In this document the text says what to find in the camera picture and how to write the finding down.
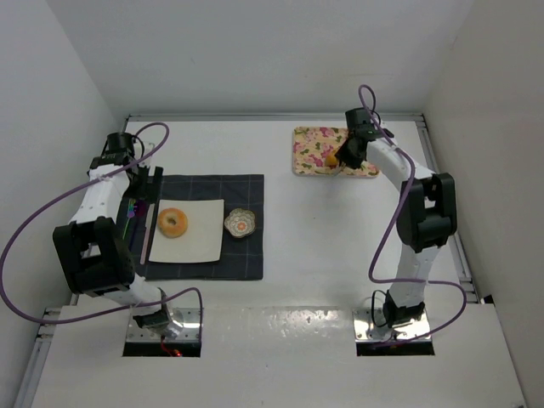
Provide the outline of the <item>striped long bread roll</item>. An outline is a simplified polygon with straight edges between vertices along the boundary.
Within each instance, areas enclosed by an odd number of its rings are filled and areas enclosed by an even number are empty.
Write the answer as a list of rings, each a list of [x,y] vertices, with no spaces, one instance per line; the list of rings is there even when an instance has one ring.
[[[337,149],[332,150],[327,156],[325,160],[325,164],[327,167],[334,168],[339,165],[339,160],[337,159]]]

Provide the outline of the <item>iridescent fork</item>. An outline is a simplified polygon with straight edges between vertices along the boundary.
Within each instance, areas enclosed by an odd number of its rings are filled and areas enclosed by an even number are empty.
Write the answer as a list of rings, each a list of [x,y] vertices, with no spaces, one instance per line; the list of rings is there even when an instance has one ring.
[[[136,202],[135,199],[130,199],[128,201],[126,221],[125,221],[123,231],[122,231],[122,239],[125,239],[125,237],[127,235],[127,232],[128,232],[129,224],[130,224],[132,218],[134,218],[135,215],[136,215],[136,206],[137,206],[137,202]]]

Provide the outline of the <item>sugared donut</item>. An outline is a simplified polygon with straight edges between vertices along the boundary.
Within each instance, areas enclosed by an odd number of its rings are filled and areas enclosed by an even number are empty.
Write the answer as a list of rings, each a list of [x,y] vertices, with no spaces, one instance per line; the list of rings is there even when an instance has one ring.
[[[178,238],[188,229],[188,219],[183,211],[169,207],[158,214],[157,226],[167,238]]]

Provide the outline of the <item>metal bread tongs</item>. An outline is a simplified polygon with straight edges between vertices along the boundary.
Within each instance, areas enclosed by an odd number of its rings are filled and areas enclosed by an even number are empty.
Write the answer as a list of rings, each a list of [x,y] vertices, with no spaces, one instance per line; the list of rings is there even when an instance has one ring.
[[[331,174],[332,174],[333,176],[337,176],[338,174],[340,174],[340,173],[343,171],[344,168],[345,168],[345,164],[344,164],[344,163],[341,163],[341,164],[339,164],[337,167],[334,167],[334,168],[333,168]]]

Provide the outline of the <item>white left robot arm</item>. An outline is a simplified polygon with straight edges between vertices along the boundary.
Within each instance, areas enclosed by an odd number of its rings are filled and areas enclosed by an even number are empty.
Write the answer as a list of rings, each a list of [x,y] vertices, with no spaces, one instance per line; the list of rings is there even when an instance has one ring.
[[[53,242],[71,292],[105,297],[134,309],[139,328],[160,337],[180,331],[173,312],[163,303],[165,292],[145,281],[135,268],[133,255],[116,226],[125,198],[154,204],[162,170],[150,171],[136,162],[145,149],[134,146],[137,137],[112,133],[105,151],[90,165],[82,204],[67,225],[54,229]]]

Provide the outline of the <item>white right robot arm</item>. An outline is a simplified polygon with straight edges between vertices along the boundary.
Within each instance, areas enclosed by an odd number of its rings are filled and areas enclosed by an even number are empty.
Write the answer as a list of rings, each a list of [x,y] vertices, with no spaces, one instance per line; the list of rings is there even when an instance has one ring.
[[[356,168],[371,162],[399,192],[399,203],[384,237],[396,230],[402,242],[399,265],[382,306],[387,327],[405,324],[422,316],[424,291],[433,262],[456,233],[456,186],[448,173],[435,173],[418,164],[379,126],[364,108],[345,112],[348,136],[336,153],[339,163]]]

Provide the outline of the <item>floral rectangular tray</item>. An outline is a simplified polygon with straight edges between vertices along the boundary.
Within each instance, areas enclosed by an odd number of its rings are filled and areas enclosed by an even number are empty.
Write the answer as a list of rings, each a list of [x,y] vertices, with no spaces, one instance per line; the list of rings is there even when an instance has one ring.
[[[293,172],[301,176],[333,176],[333,168],[325,164],[326,156],[332,150],[338,150],[347,137],[345,127],[295,127],[292,133]],[[363,161],[360,168],[345,166],[338,175],[373,179],[379,174],[376,166]]]

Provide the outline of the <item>white square plate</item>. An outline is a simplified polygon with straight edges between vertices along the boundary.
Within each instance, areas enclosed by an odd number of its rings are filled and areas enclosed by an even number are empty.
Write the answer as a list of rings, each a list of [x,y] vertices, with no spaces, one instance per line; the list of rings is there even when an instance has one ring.
[[[158,214],[169,207],[183,211],[188,229],[178,238],[167,238],[157,226]],[[219,260],[222,247],[224,201],[172,201],[158,204],[156,227],[148,260],[153,263],[196,264]]]

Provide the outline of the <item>small floral dish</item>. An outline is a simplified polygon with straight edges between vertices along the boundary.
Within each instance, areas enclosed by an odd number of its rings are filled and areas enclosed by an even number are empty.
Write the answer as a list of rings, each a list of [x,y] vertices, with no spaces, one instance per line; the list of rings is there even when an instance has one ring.
[[[249,236],[257,228],[256,215],[251,210],[235,208],[225,218],[224,228],[236,239]]]

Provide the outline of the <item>dark checked placemat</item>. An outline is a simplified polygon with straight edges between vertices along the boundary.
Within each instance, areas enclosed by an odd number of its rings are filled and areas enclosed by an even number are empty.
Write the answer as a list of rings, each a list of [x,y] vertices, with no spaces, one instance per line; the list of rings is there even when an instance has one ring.
[[[149,281],[164,280],[221,280],[260,281],[264,275],[264,176],[242,175],[167,175],[159,189],[161,199],[180,201],[224,200],[224,215],[236,208],[250,210],[256,218],[256,230],[250,235],[235,238],[223,231],[220,258],[208,263],[142,264],[145,216],[127,219],[128,202],[122,203],[117,216],[121,227],[127,228],[126,240],[134,255],[137,272]]]

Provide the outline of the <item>pink handled knife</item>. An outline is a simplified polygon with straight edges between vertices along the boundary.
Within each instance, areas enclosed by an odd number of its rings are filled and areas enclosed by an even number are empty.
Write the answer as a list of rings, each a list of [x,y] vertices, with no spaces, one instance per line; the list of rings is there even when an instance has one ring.
[[[146,219],[144,223],[144,239],[142,243],[139,263],[145,265],[149,256],[150,242],[154,234],[154,228],[156,225],[156,205],[150,204],[147,210]]]

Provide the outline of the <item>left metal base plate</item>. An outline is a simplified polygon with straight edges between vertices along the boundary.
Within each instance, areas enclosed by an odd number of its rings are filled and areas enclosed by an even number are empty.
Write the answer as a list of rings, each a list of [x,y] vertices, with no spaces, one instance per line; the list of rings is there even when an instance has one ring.
[[[198,343],[201,313],[199,309],[171,308],[165,325],[140,328],[134,319],[127,326],[128,343],[159,343],[163,337],[166,343]]]

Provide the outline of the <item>metal base plate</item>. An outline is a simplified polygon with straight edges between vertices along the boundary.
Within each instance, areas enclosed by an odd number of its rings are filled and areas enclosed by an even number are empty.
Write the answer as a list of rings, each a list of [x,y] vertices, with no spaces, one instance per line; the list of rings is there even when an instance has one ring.
[[[140,328],[134,319],[127,326],[128,343],[159,343],[163,337],[166,343],[198,343],[201,313],[199,309],[171,308],[165,325]]]
[[[388,328],[383,324],[384,318],[381,310],[374,311],[371,317],[371,309],[363,308],[353,311],[354,336],[357,343],[382,343],[382,342],[429,342],[432,336],[428,315],[423,312],[418,319],[410,319],[409,322],[393,325]]]

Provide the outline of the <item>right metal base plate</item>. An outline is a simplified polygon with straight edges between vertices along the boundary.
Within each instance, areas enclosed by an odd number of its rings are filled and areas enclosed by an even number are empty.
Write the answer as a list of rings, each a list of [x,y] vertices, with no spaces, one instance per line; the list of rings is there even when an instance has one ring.
[[[371,309],[363,308],[353,311],[354,336],[357,343],[382,343],[382,342],[429,342],[432,336],[428,315],[423,312],[418,319],[410,319],[409,322],[393,325],[388,328],[383,324],[384,318],[381,310],[374,311],[371,317]]]

